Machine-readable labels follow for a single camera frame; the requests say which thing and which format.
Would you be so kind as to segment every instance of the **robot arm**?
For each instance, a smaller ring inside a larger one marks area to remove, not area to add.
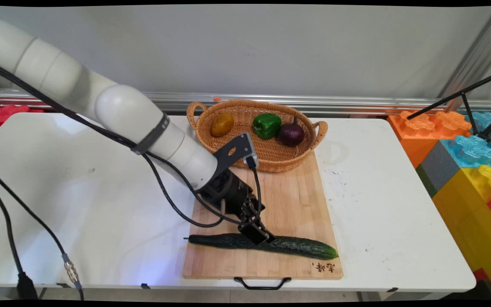
[[[89,70],[60,49],[1,20],[0,67],[136,144],[164,118],[140,91]],[[217,159],[210,152],[171,122],[148,151],[175,165],[197,190],[217,167]],[[177,176],[166,164],[153,161]]]
[[[275,239],[260,221],[259,212],[265,206],[257,201],[251,187],[226,169],[236,159],[228,163],[228,155],[212,155],[172,124],[140,91],[92,72],[60,49],[1,20],[0,68],[138,147],[147,144],[141,153],[149,151],[174,165],[195,193],[219,210],[224,207],[225,214],[238,216],[238,230],[254,243]],[[249,136],[247,140],[249,156],[256,158]],[[227,161],[221,163],[216,156],[226,156]],[[177,177],[166,163],[152,161]]]

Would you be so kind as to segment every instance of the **black strap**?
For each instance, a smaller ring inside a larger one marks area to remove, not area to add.
[[[153,144],[158,140],[158,138],[162,135],[164,130],[170,124],[170,118],[166,115],[166,113],[162,113],[162,119],[156,125],[154,129],[152,129],[143,139],[131,149],[137,155],[143,155]]]

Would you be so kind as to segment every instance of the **cucumber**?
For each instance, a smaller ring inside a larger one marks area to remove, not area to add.
[[[337,251],[320,241],[303,237],[278,236],[274,241],[255,245],[241,233],[224,233],[222,235],[190,235],[189,242],[222,249],[259,249],[261,251],[289,253],[292,255],[330,260],[338,257]]]

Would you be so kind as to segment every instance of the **black cable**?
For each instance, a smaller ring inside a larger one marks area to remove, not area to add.
[[[172,208],[175,210],[175,212],[177,212],[177,214],[179,214],[187,222],[189,222],[195,226],[198,226],[198,227],[205,227],[205,228],[214,227],[214,226],[219,225],[222,222],[222,218],[220,218],[219,221],[217,221],[213,224],[200,224],[199,222],[194,221],[191,218],[187,217],[185,214],[183,214],[183,212],[181,212],[177,208],[177,206],[175,206],[175,204],[172,202],[172,199],[168,195],[168,192],[166,191],[166,188],[164,187],[164,183],[162,183],[162,179],[160,178],[160,175],[158,175],[158,171],[156,171],[156,167],[154,167],[153,162],[146,155],[142,155],[142,157],[144,157],[145,160],[147,161],[147,163],[149,163],[149,166],[153,170],[154,176],[156,177],[156,180],[158,181],[158,184],[160,185],[160,189],[162,190],[162,193],[164,194],[164,196],[166,196],[166,199],[168,200],[168,202],[170,203]]]
[[[50,229],[49,226],[47,226],[39,217],[37,217],[37,215],[35,215],[35,213],[33,213],[33,211],[31,211],[31,209],[28,206],[26,206],[26,204],[24,204],[24,202],[22,202],[20,197],[18,197],[18,195],[12,192],[12,190],[5,184],[5,182],[1,180],[1,178],[0,178],[0,186],[2,186],[9,194],[11,194],[11,196],[20,204],[20,206],[22,206],[22,208],[24,208],[25,211],[29,213],[29,215],[31,215],[31,217],[35,219],[35,221],[39,222],[39,224],[41,224],[41,226],[45,228],[45,230],[53,238],[54,242],[56,242],[56,245],[58,245],[60,252],[62,254],[65,254],[66,252],[64,251],[64,247],[62,247],[62,244],[60,243],[56,235],[52,232],[52,229]]]
[[[14,84],[20,86],[22,89],[26,90],[31,95],[33,95],[33,96],[37,97],[38,99],[44,101],[49,106],[53,107],[55,110],[63,113],[67,117],[70,117],[70,118],[72,118],[72,119],[74,119],[74,120],[76,120],[76,121],[84,124],[85,126],[88,126],[89,128],[94,129],[99,134],[101,134],[101,135],[103,135],[103,136],[105,136],[107,138],[110,138],[111,140],[114,140],[115,142],[118,142],[119,144],[124,145],[124,146],[126,146],[128,148],[133,148],[133,147],[136,146],[136,144],[134,142],[132,142],[131,140],[125,138],[124,136],[121,136],[119,134],[116,134],[116,133],[111,132],[109,130],[106,130],[104,128],[101,128],[101,127],[98,127],[98,126],[96,126],[94,124],[91,124],[90,122],[86,121],[82,117],[78,116],[76,113],[70,111],[69,109],[66,109],[65,107],[63,107],[62,105],[60,105],[59,103],[57,103],[56,101],[52,100],[50,97],[44,95],[43,93],[41,93],[37,89],[31,87],[31,85],[29,85],[26,82],[22,81],[17,76],[15,76],[15,75],[7,72],[3,68],[0,68],[0,75],[3,76],[3,77],[5,77],[5,78],[7,78],[8,80],[14,82]],[[185,177],[185,175],[183,175],[183,173],[181,173],[181,171],[179,171],[179,169],[177,169],[173,164],[171,164],[169,161],[166,161],[165,159],[162,159],[162,158],[158,157],[157,155],[154,155],[151,152],[146,152],[146,154],[149,155],[149,156],[151,156],[151,157],[153,157],[153,158],[155,158],[155,159],[158,159],[158,160],[162,161],[163,163],[166,163],[168,166],[170,166],[172,169],[174,169],[178,173],[178,175],[183,179],[183,181],[185,182],[185,184],[189,187],[189,190],[193,193],[193,195],[195,196],[195,198],[208,211],[212,212],[216,216],[218,216],[218,217],[220,217],[220,218],[222,218],[222,219],[224,219],[226,221],[229,221],[231,223],[238,224],[238,225],[241,225],[241,226],[247,226],[247,225],[250,225],[253,222],[253,221],[250,221],[250,222],[247,222],[247,223],[241,223],[240,221],[236,221],[236,220],[234,220],[232,218],[229,218],[227,216],[224,216],[223,214],[220,214],[219,212],[217,212],[216,210],[214,210],[213,208],[211,208],[208,204],[206,204],[202,200],[202,198],[199,197],[196,194],[194,188],[191,186],[191,183],[189,183],[189,181],[187,180],[187,178]],[[169,198],[169,196],[167,196],[166,199],[168,200],[168,202],[171,205],[171,199]]]
[[[249,223],[246,223],[245,225],[250,225],[253,224],[255,221],[259,219],[259,216],[261,216],[261,184],[259,183],[259,177],[257,176],[257,169],[251,168],[253,171],[253,176],[255,176],[255,185],[257,185],[257,213],[255,214],[255,218],[252,219]]]
[[[471,126],[473,127],[473,135],[477,136],[479,131],[477,130],[477,125],[475,124],[475,119],[473,118],[473,113],[471,112],[471,107],[469,107],[469,101],[467,100],[467,96],[462,94],[463,104],[465,105],[465,110],[467,111],[467,116],[469,116],[469,121],[471,122]]]
[[[12,258],[14,258],[14,263],[16,264],[16,269],[18,270],[18,274],[25,274],[22,269],[22,264],[20,263],[20,259],[18,257],[18,252],[16,251],[16,245],[14,244],[14,237],[12,236],[12,226],[10,223],[9,212],[6,210],[3,201],[0,198],[0,208],[5,216],[5,224],[7,228],[7,236],[9,238],[10,250],[12,251]]]

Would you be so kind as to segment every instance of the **cutting board handle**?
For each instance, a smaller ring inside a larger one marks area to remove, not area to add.
[[[246,282],[241,277],[234,277],[234,281],[243,284],[247,290],[278,290],[283,286],[284,283],[291,281],[290,277],[283,278],[278,286],[275,287],[251,287],[246,284]]]

